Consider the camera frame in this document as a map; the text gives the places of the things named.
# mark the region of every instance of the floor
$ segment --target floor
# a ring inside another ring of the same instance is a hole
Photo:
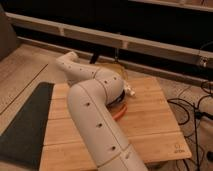
[[[35,46],[22,44],[10,56],[0,62],[0,135],[7,128],[8,124],[12,121],[17,111],[23,105],[27,97],[31,94],[34,88],[40,82],[62,83],[66,81],[64,74],[58,70],[54,61],[57,57],[62,55],[58,52],[38,48]],[[129,77],[147,77],[149,75],[127,70]],[[157,77],[166,98],[175,98],[180,95],[191,103],[197,103],[198,99],[205,95],[205,93],[196,86],[167,80]],[[213,113],[213,99],[208,98],[203,101],[201,105],[202,111]],[[177,120],[185,119],[183,110],[171,105],[171,108],[176,115]],[[181,126],[185,135],[193,131],[192,112],[190,113],[191,120],[185,125]],[[213,151],[213,125],[212,121],[204,118],[198,129],[200,145],[205,149]],[[187,140],[193,156],[195,156],[195,146],[191,141]],[[195,170],[192,162],[187,161],[190,170]],[[201,170],[213,170],[213,163],[210,163],[204,156]],[[28,169],[14,166],[11,164],[3,163],[0,161],[0,170],[3,171],[26,171]],[[159,171],[175,171],[186,170],[182,161],[169,161],[150,168],[150,170]]]

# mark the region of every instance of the screw hole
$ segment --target screw hole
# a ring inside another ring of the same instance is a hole
[[[90,105],[90,102],[86,103],[85,105],[86,105],[86,106],[89,106],[89,105]]]
[[[102,126],[103,126],[102,123],[99,123],[99,124],[97,125],[98,128],[101,128]]]
[[[115,146],[112,146],[112,147],[111,147],[111,150],[112,150],[112,151],[114,151],[115,149],[116,149],[116,147],[115,147]]]

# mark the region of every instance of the black cable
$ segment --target black cable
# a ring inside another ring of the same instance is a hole
[[[196,126],[196,129],[199,128],[200,123],[201,123],[201,120],[198,122],[198,124],[197,124],[197,126]],[[191,134],[189,134],[189,135],[184,135],[184,138],[190,138],[190,137],[193,136],[194,134],[195,134],[195,130],[194,130]]]
[[[187,171],[190,171],[189,166],[188,166],[186,160],[183,159],[183,163],[184,163],[184,165],[185,165],[185,167],[186,167],[186,170],[187,170]]]
[[[174,100],[183,101],[183,102],[185,102],[186,104],[188,104],[189,106],[191,106],[194,109],[194,105],[193,104],[191,104],[187,100],[184,100],[184,99],[181,99],[181,98],[171,98],[171,99],[168,99],[167,101],[170,102],[170,101],[174,101]]]
[[[199,99],[198,103],[197,103],[197,109],[199,110],[200,109],[200,103],[205,99],[205,98],[208,98],[208,97],[211,97],[211,95],[206,95],[206,96],[203,96]]]
[[[190,140],[193,144],[196,144],[196,142],[193,141],[191,138],[186,138],[186,139]],[[199,144],[198,144],[198,147],[199,147],[200,151],[202,152],[202,156],[201,156],[201,159],[200,159],[200,161],[199,161],[200,166],[201,166],[202,163],[203,163],[203,160],[204,160],[205,150],[204,150],[204,148],[203,148],[201,145],[199,145]],[[192,160],[192,159],[188,159],[188,160],[191,161],[193,164],[195,164],[195,165],[197,166],[197,163],[196,163],[194,160]]]
[[[175,103],[175,102],[172,102],[172,101],[168,101],[168,103],[177,105],[177,106],[179,106],[180,108],[182,108],[182,109],[186,112],[186,115],[187,115],[186,120],[185,120],[184,122],[178,122],[178,125],[185,125],[186,123],[189,122],[189,120],[190,120],[190,114],[189,114],[189,111],[188,111],[185,107],[183,107],[183,106],[182,106],[181,104],[179,104],[179,103]]]
[[[213,85],[212,85],[211,81],[204,81],[204,82],[201,83],[200,87],[205,93],[210,94],[213,97],[212,86]]]

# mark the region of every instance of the wooden board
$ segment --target wooden board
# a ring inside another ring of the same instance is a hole
[[[129,82],[136,96],[125,99],[128,110],[118,124],[144,162],[191,157],[157,80],[147,77]],[[96,169],[67,111],[68,89],[66,84],[54,87],[40,165],[42,171]]]

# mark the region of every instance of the wooden table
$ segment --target wooden table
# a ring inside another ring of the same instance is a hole
[[[153,77],[129,80],[136,91],[118,124],[145,163],[191,157],[177,121]],[[67,84],[56,84],[42,152],[41,171],[96,170],[67,110]]]

